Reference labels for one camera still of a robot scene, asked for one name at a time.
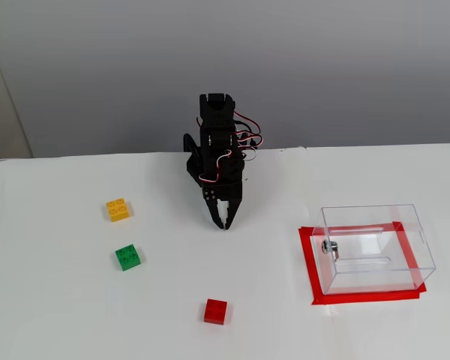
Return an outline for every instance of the red tape square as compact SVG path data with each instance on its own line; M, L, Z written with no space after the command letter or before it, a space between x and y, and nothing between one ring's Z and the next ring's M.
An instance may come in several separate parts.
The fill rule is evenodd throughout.
M417 269L418 265L415 257L413 256L412 248L408 241L405 229L402 223L394 222L390 224L382 224L380 226L393 228L397 232L398 241L402 247L403 255L405 256L406 264L409 269ZM354 226L353 229L366 228L368 226ZM317 271L317 264L314 258L314 249L312 249L311 236L314 231L313 227L302 227L298 230L300 234L301 246L303 248L303 254L305 256L305 262L307 264L308 277L310 278L310 285L312 286L312 292L314 300L312 305L333 305L333 304L347 304L351 302L390 302L394 300L409 300L419 299L420 293L427 291L425 283L420 285L418 289L414 290L398 290L398 291L385 291L385 292L354 292L349 294L329 294L324 295L322 288L320 287L320 279ZM415 281L420 281L420 274L413 274L412 278Z

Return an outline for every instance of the white surface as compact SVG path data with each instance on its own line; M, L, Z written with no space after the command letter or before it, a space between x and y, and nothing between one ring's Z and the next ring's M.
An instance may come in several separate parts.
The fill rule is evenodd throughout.
M450 145L260 151L228 232L186 159L0 162L0 360L450 359ZM133 217L109 223L118 197ZM297 229L320 206L392 203L415 203L428 291L310 306ZM144 261L121 272L130 243ZM207 298L229 302L225 326L201 321Z
M415 204L436 264L418 301L330 307L341 359L450 359L450 145L310 148L307 205Z
M209 219L188 154L0 162L0 360L329 359L297 229L303 148L260 151L232 229ZM107 201L133 217L110 223ZM122 272L114 251L135 244ZM225 326L202 321L229 302Z

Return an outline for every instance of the clear plastic box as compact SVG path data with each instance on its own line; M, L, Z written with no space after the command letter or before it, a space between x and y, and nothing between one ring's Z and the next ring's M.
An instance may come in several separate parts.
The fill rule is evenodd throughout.
M323 294L416 290L435 270L414 205L322 208L311 241Z

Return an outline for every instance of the lego brick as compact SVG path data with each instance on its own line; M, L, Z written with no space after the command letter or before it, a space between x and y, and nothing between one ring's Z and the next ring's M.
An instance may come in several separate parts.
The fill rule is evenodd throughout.
M120 262L121 270L126 271L140 265L140 258L133 245L128 245L115 252Z
M225 323L225 313L227 312L227 302L220 300L207 300L203 321L206 323L223 325Z
M125 204L125 200L123 199L108 202L106 204L106 209L108 210L108 215L110 216L110 220L112 222L130 217L127 204Z

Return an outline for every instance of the robotic arm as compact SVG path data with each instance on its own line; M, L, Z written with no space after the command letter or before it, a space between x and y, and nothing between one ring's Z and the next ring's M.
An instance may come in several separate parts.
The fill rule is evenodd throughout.
M187 171L202 188L203 199L210 210L211 218L221 229L228 230L242 201L242 172L245 168L244 149L255 149L261 145L262 137L251 131L237 131L234 120L235 101L227 94L200 95L200 144L192 136L184 135L184 151L191 152ZM223 224L218 213L218 200L228 201L228 217Z

